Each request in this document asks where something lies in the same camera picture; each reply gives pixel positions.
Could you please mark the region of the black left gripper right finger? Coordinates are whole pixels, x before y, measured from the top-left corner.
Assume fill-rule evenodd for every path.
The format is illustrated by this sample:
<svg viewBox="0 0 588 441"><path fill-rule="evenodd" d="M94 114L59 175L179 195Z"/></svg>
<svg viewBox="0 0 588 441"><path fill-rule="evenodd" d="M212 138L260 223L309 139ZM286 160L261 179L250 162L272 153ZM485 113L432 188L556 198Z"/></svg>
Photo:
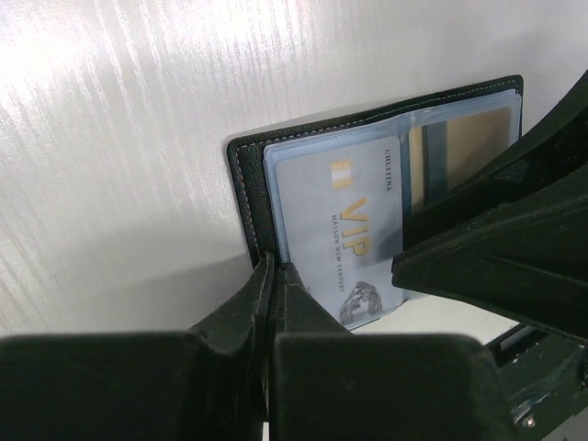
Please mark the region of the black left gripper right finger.
<svg viewBox="0 0 588 441"><path fill-rule="evenodd" d="M514 440L491 353L458 334L348 332L276 273L270 321L273 440Z"/></svg>

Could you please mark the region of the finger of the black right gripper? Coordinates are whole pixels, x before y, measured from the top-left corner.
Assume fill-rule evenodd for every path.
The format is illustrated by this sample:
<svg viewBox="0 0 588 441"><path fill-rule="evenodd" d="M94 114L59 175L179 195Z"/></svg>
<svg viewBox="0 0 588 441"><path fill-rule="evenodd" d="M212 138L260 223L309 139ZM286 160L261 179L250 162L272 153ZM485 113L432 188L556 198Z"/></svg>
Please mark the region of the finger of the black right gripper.
<svg viewBox="0 0 588 441"><path fill-rule="evenodd" d="M587 168L395 258L399 288L587 342Z"/></svg>
<svg viewBox="0 0 588 441"><path fill-rule="evenodd" d="M502 204L516 202L587 163L587 75L550 112L473 177L403 225L406 250Z"/></svg>

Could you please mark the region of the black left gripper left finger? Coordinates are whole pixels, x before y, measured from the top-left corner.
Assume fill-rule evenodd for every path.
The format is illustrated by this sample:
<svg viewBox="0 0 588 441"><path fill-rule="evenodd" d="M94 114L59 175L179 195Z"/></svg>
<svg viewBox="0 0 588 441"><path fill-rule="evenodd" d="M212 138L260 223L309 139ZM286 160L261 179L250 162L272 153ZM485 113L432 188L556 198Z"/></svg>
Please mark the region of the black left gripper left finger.
<svg viewBox="0 0 588 441"><path fill-rule="evenodd" d="M259 440L275 261L185 331L1 342L4 440Z"/></svg>

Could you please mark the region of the silver VIP credit card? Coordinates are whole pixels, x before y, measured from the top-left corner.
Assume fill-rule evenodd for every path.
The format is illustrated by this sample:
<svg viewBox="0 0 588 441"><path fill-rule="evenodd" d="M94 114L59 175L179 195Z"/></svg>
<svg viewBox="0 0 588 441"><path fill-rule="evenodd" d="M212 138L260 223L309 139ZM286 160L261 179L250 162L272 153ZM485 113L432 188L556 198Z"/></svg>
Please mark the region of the silver VIP credit card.
<svg viewBox="0 0 588 441"><path fill-rule="evenodd" d="M394 311L402 249L401 145L396 136L288 158L276 166L288 260L307 291L348 329Z"/></svg>

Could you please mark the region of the black leather card holder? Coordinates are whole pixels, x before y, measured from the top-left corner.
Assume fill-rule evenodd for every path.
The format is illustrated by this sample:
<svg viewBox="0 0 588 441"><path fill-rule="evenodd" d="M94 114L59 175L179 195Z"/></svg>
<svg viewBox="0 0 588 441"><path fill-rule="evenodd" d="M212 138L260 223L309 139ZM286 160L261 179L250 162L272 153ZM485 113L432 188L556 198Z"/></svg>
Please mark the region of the black leather card holder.
<svg viewBox="0 0 588 441"><path fill-rule="evenodd" d="M407 142L410 129L445 118L469 115L476 110L509 107L518 117L518 135L513 145L521 135L523 85L521 76L509 75L355 114L242 136L230 141L227 147L229 166L251 260L258 263L264 256L271 255L275 261L276 273L282 266L295 266L288 260L282 210L279 207L276 179L276 166L279 162L380 137L396 136L401 145L403 215L402 249L394 255L394 260L405 250L403 225L416 214L410 215L407 210L410 205ZM395 312L414 298L412 291L400 289L404 293L403 303L394 311L375 320Z"/></svg>

